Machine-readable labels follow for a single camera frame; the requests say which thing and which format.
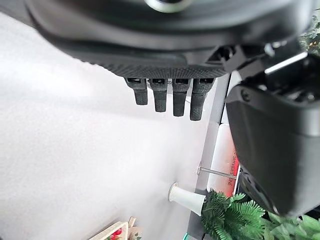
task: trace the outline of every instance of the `metal pole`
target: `metal pole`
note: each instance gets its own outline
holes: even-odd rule
[[[226,173],[223,173],[223,172],[220,172],[220,171],[211,170],[211,169],[208,169],[208,168],[204,168],[202,166],[199,167],[199,171],[210,173],[210,174],[219,175],[219,176],[230,178],[230,179],[237,179],[237,176],[226,174]]]

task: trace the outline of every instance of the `black robotic finger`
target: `black robotic finger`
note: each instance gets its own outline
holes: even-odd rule
[[[173,115],[175,117],[182,117],[185,114],[185,102],[190,82],[191,79],[188,78],[172,79]]]
[[[148,104],[147,80],[145,78],[124,78],[126,84],[133,89],[137,105]]]
[[[155,111],[163,113],[167,109],[168,79],[153,78],[149,82],[153,90]]]
[[[200,121],[207,93],[214,85],[214,78],[201,78],[193,80],[191,95],[190,120]]]

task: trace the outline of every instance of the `white floor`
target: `white floor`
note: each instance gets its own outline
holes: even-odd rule
[[[145,240],[181,240],[190,211],[167,201],[194,190],[214,91],[202,121],[137,106],[125,81],[73,59],[0,14],[0,236],[86,240],[138,218]]]

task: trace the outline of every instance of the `black plastic casing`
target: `black plastic casing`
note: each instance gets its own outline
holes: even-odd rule
[[[312,58],[319,66],[320,60]],[[320,205],[320,72],[313,71],[309,78],[305,72],[298,89],[313,92],[313,101],[244,83],[226,99],[243,168],[240,183],[261,206],[282,216],[299,216]]]
[[[161,13],[144,0],[25,0],[34,26],[63,52],[125,78],[216,78],[221,46],[305,31],[314,0],[194,0]]]

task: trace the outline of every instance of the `artificial plant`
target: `artificial plant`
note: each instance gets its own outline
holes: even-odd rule
[[[285,218],[268,214],[270,221],[264,221],[265,240],[320,240],[320,220],[307,215]]]
[[[265,211],[253,200],[241,202],[245,194],[226,197],[212,190],[203,204],[201,223],[214,240],[263,239]]]

